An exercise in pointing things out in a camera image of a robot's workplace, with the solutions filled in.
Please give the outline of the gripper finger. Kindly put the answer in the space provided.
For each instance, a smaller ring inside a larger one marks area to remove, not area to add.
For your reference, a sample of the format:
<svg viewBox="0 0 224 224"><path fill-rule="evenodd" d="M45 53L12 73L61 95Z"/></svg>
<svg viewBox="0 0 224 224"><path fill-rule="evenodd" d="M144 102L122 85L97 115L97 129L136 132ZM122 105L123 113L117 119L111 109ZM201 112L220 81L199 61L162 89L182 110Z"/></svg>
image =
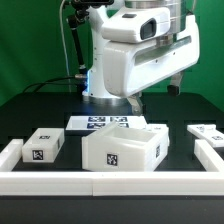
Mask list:
<svg viewBox="0 0 224 224"><path fill-rule="evenodd" d="M170 96L178 96L181 90L181 83L184 72L178 72L171 77L170 84L167 86L167 91Z"/></svg>
<svg viewBox="0 0 224 224"><path fill-rule="evenodd" d="M127 98L131 105L134 116L141 116L143 114L143 104L139 95L132 95Z"/></svg>

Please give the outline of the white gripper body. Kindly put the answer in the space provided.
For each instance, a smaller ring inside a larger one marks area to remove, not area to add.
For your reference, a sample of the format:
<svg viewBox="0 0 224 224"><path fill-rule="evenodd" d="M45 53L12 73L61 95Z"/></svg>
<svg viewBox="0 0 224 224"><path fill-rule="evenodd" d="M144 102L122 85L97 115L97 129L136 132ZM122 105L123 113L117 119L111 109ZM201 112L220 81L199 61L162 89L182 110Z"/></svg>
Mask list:
<svg viewBox="0 0 224 224"><path fill-rule="evenodd" d="M199 30L194 15L173 44L156 47L156 40L141 44L108 42L103 51L106 90L129 97L196 64L200 55Z"/></svg>

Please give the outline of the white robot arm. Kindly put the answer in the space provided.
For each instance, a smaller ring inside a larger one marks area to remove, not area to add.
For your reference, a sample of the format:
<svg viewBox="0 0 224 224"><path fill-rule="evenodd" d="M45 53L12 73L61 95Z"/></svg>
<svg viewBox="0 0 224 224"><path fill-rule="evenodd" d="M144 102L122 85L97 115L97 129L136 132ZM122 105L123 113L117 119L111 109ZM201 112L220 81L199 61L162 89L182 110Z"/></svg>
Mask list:
<svg viewBox="0 0 224 224"><path fill-rule="evenodd" d="M114 0L111 7L111 17L104 6L89 9L95 58L87 94L127 100L140 115L146 88L168 78L168 93L180 94L184 70L199 59L198 25L186 0Z"/></svg>

